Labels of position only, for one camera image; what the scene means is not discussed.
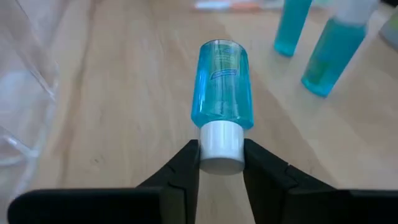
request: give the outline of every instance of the white object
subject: white object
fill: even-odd
[[[211,121],[200,130],[200,168],[232,175],[244,169],[243,128],[231,121]]]
[[[363,25],[368,22],[378,4],[379,0],[341,0],[338,1],[335,17],[347,24]]]

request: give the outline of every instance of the plastic bottle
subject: plastic bottle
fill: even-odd
[[[366,36],[378,0],[344,0],[326,23],[302,78],[312,93],[326,97]]]
[[[275,50],[291,57],[299,41],[312,0],[285,0],[282,17],[275,38]]]
[[[248,55],[230,40],[200,49],[192,103],[200,128],[201,169],[230,175],[244,169],[244,130],[254,125]]]

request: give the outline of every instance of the bottle label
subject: bottle label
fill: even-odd
[[[216,45],[213,48],[210,80],[238,75],[240,51],[231,45]]]

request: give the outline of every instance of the wooden table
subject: wooden table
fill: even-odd
[[[292,59],[273,51],[280,12],[199,13],[187,0],[72,1],[52,48],[61,69],[49,143],[32,189],[134,187],[189,139],[200,46],[232,39],[249,55],[255,125],[247,137],[339,188],[398,188],[398,53],[369,35],[322,99],[300,83],[328,19],[312,11]],[[254,223],[242,175],[201,172],[198,223]]]

